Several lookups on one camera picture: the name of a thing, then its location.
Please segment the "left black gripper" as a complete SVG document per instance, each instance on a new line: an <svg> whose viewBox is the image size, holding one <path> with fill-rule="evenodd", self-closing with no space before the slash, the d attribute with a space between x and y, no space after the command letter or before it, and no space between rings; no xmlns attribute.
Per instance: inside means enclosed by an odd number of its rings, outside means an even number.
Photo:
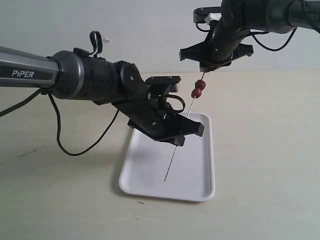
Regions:
<svg viewBox="0 0 320 240"><path fill-rule="evenodd" d="M183 147L185 136L202 137L204 125L180 115L186 107L184 100L173 94L166 99L142 97L119 98L113 106L129 118L128 125L154 141Z"/></svg>

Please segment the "left grey black robot arm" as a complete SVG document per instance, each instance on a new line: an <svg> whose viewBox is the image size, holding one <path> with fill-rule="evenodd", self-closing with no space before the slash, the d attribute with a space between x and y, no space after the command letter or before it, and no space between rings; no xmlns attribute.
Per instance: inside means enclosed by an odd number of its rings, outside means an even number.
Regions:
<svg viewBox="0 0 320 240"><path fill-rule="evenodd" d="M187 135L200 137L205 128L167 102L177 97L180 80L179 76L143 80L135 64L108 62L79 48L51 57L0 49L1 86L48 89L58 99L111 104L128 117L131 128L181 147Z"/></svg>

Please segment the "right grey black robot arm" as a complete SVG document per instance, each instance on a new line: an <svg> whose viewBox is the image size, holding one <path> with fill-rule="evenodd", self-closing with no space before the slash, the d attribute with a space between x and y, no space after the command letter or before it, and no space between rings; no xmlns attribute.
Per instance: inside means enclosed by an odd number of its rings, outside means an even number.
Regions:
<svg viewBox="0 0 320 240"><path fill-rule="evenodd" d="M179 51L179 58L199 63L204 73L228 67L254 53L242 41L268 33L293 33L297 28L320 30L318 0L223 0L220 6L193 11L196 25L207 24L204 41Z"/></svg>

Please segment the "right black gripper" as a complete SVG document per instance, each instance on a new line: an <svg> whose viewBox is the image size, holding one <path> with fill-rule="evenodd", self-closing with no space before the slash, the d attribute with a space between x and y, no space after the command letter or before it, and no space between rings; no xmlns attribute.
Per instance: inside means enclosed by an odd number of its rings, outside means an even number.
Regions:
<svg viewBox="0 0 320 240"><path fill-rule="evenodd" d="M237 59L254 53L252 45L242 44L248 28L227 27L223 22L212 26L204 41L179 51L179 58L199 63L203 73L229 67Z"/></svg>

